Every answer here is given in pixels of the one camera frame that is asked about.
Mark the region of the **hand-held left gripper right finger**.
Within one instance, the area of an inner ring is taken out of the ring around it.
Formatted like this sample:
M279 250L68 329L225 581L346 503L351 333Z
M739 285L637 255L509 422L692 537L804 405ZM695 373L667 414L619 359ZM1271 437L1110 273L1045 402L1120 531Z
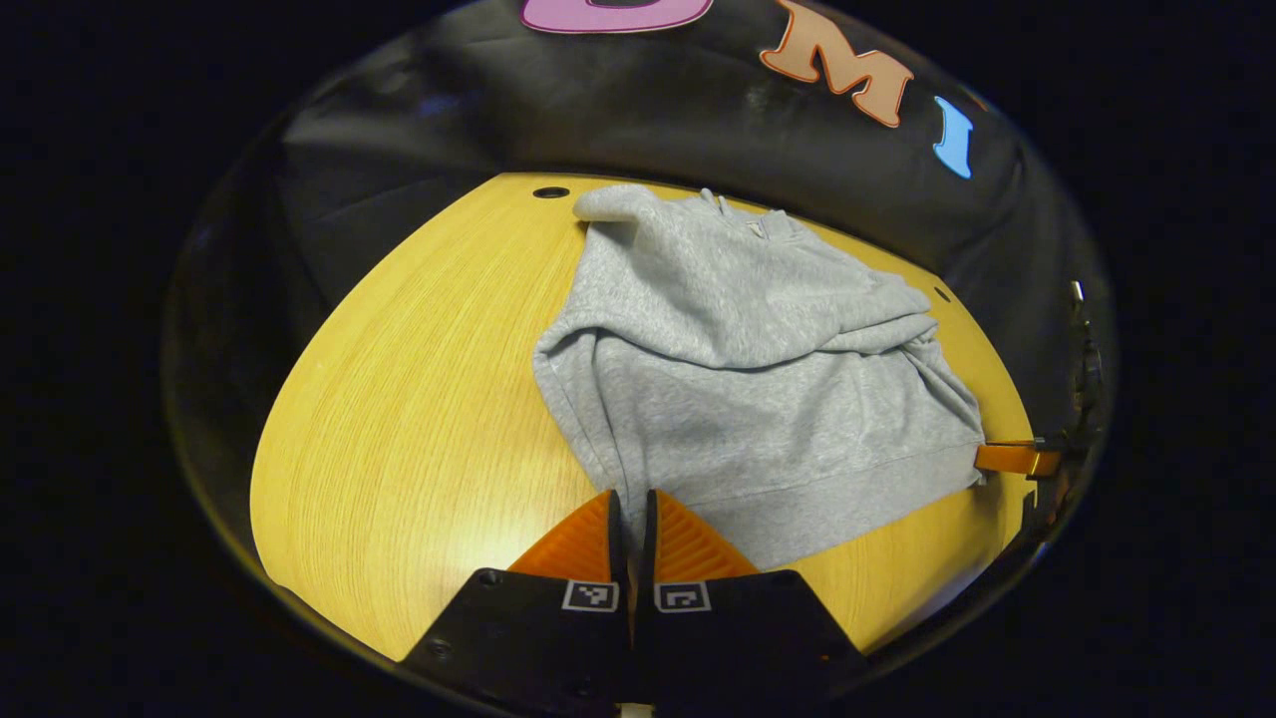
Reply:
M755 568L652 490L635 599L637 699L656 712L824 712L866 658L801 573Z

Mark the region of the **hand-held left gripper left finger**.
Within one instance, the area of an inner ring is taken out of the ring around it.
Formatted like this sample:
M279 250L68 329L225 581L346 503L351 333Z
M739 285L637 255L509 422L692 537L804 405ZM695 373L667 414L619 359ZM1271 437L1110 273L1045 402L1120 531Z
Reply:
M401 664L507 714L616 714L630 647L619 497L600 494L510 568L478 568Z

